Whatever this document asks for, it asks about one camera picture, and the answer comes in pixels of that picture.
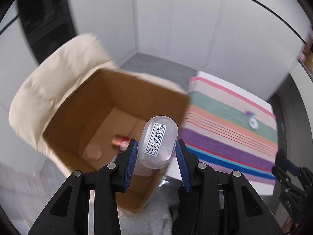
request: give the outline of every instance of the metal screw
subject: metal screw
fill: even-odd
[[[233,171],[233,175],[234,175],[235,177],[239,178],[239,177],[241,176],[241,173],[240,173],[240,171],[234,170],[234,171]]]
[[[205,163],[198,163],[198,168],[199,169],[205,169],[207,165]]]
[[[115,169],[116,168],[116,164],[115,163],[109,163],[108,164],[108,169]]]
[[[81,171],[80,170],[76,170],[73,172],[73,177],[78,178],[81,175]]]

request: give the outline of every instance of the purple stripe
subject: purple stripe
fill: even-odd
[[[179,136],[181,139],[194,145],[195,147],[208,150],[213,154],[223,156],[224,158],[231,159],[248,166],[253,166],[257,169],[271,172],[272,167],[274,166],[274,163],[268,160],[244,152],[238,148],[229,146],[215,139],[206,137],[187,128],[182,128],[180,130]]]

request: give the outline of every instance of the black cable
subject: black cable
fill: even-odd
[[[11,25],[14,23],[15,20],[17,20],[19,17],[19,14],[17,14],[9,23],[5,25],[5,27],[0,31],[0,35]]]
[[[300,36],[300,34],[297,33],[297,31],[295,29],[292,28],[291,25],[289,25],[286,20],[284,20],[281,16],[279,16],[276,12],[272,11],[269,7],[265,6],[263,3],[260,3],[257,0],[251,0],[255,3],[257,3],[258,5],[262,6],[264,9],[268,10],[270,13],[272,13],[274,16],[276,16],[278,19],[280,19],[286,26],[288,26],[299,38],[300,40],[306,44],[306,42],[304,41],[304,39]]]

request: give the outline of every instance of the small purple object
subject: small purple object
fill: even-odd
[[[255,115],[255,113],[254,112],[252,112],[252,111],[246,111],[245,112],[248,116],[254,116]]]

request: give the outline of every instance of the green stripe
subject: green stripe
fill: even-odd
[[[277,132],[268,125],[263,124],[262,122],[257,120],[259,123],[259,128],[257,130],[252,130],[248,125],[248,119],[250,118],[249,115],[216,99],[206,96],[198,91],[193,91],[189,94],[191,96],[192,105],[196,105],[211,114],[228,120],[229,122],[239,125],[272,142],[277,143]]]

